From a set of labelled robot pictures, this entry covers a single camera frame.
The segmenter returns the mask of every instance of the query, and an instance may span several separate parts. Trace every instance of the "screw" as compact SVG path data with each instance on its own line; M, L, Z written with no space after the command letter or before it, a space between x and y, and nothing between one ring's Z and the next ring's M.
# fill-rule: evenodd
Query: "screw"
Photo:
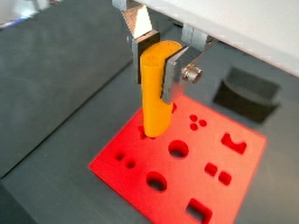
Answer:
M185 81L191 81L191 83L196 83L200 78L201 78L201 73L203 71L195 66L195 65L188 65L183 70L181 70L181 78Z

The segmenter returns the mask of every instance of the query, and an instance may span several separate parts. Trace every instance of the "yellow block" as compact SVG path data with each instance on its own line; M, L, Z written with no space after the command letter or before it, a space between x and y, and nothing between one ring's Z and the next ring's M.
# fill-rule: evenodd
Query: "yellow block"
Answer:
M148 137L159 137L171 124L173 105L160 99L164 60L180 49L177 42L165 40L148 47L140 58L144 133Z

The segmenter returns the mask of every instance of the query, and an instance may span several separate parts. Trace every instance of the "red board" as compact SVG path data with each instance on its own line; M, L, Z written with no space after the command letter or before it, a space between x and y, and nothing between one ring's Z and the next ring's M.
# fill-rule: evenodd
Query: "red board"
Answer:
M143 133L143 112L89 164L152 223L233 223L266 138L181 96L171 128Z

